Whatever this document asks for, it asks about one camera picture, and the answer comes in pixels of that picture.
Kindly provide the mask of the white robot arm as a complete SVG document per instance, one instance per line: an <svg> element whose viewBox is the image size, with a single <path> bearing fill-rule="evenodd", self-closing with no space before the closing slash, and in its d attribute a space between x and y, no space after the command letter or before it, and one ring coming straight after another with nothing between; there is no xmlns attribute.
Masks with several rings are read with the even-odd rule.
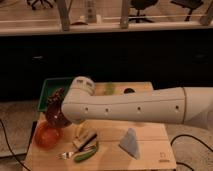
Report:
<svg viewBox="0 0 213 171"><path fill-rule="evenodd" d="M78 124L87 119L170 123L213 134L213 88L178 87L95 96L95 83L76 77L62 102L63 115Z"/></svg>

